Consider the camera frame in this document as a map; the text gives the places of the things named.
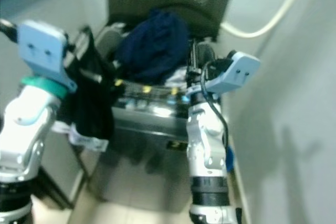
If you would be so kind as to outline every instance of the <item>yellow marking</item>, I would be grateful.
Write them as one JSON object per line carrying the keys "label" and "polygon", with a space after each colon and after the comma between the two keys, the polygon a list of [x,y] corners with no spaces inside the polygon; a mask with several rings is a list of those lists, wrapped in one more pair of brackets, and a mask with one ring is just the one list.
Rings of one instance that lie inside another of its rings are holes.
{"label": "yellow marking", "polygon": [[114,85],[115,85],[115,86],[120,86],[120,85],[122,85],[122,80],[118,79]]}
{"label": "yellow marking", "polygon": [[179,92],[178,90],[178,88],[172,88],[172,95],[177,95],[177,93]]}
{"label": "yellow marking", "polygon": [[177,142],[177,141],[174,141],[173,144],[172,144],[173,148],[178,148],[179,146],[180,146],[180,143]]}
{"label": "yellow marking", "polygon": [[142,87],[142,92],[144,92],[144,93],[149,93],[149,92],[151,92],[151,90],[152,90],[151,86],[143,86]]}

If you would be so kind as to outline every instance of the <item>black cable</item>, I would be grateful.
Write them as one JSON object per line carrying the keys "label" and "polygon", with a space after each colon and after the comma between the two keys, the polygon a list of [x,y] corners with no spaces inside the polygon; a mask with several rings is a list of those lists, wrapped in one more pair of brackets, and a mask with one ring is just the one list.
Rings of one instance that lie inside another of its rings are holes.
{"label": "black cable", "polygon": [[216,114],[216,116],[218,116],[218,118],[220,119],[220,121],[222,122],[223,126],[224,126],[224,136],[223,136],[223,145],[225,146],[225,151],[227,152],[228,150],[228,142],[229,142],[229,128],[227,125],[227,122],[225,121],[224,117],[222,116],[222,114],[216,109],[212,98],[210,97],[210,94],[206,91],[205,88],[205,72],[208,68],[208,66],[213,63],[214,61],[208,61],[203,69],[202,69],[202,73],[201,73],[201,90],[202,90],[202,94],[204,96],[204,99],[206,100],[206,102],[209,104],[210,108],[213,110],[213,112]]}
{"label": "black cable", "polygon": [[17,27],[15,24],[0,18],[0,31],[12,42],[17,43]]}

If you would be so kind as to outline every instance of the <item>gray wall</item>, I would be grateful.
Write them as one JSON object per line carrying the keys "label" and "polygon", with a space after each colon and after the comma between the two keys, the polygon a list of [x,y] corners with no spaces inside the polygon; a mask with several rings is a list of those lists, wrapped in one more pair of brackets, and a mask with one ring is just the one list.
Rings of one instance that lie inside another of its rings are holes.
{"label": "gray wall", "polygon": [[[73,35],[86,22],[83,0],[0,0],[0,17],[20,23],[26,19],[43,20]],[[0,34],[0,112],[16,96],[22,76],[30,73],[19,59],[17,47]],[[73,196],[73,185],[82,171],[67,140],[56,134],[48,137],[43,167],[61,189]]]}
{"label": "gray wall", "polygon": [[[263,1],[250,11],[233,6],[228,18],[252,30],[274,4]],[[226,104],[250,223],[335,222],[335,12],[335,0],[298,0],[266,44],[221,44],[262,60],[254,80]]]}

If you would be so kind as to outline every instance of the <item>dark blue garment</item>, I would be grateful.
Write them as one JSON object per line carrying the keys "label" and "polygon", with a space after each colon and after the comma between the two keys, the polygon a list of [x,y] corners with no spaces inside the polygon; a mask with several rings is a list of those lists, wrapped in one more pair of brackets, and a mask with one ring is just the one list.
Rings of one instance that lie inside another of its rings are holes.
{"label": "dark blue garment", "polygon": [[188,54],[188,27],[176,14],[153,10],[124,39],[115,54],[126,78],[144,84],[163,84]]}
{"label": "dark blue garment", "polygon": [[232,170],[235,168],[235,154],[230,146],[228,147],[226,152],[225,164],[228,173],[232,172]]}

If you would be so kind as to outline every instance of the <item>white label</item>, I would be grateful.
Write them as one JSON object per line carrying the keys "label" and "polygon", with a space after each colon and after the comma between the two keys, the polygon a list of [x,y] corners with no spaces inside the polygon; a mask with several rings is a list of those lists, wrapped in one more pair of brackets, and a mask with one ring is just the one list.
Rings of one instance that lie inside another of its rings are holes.
{"label": "white label", "polygon": [[108,140],[80,135],[74,124],[71,126],[69,141],[73,145],[84,146],[85,148],[95,152],[105,152],[107,146],[109,145]]}
{"label": "white label", "polygon": [[70,133],[70,125],[66,124],[65,122],[56,121],[52,127],[51,130],[53,132],[59,133],[59,134],[69,134]]}

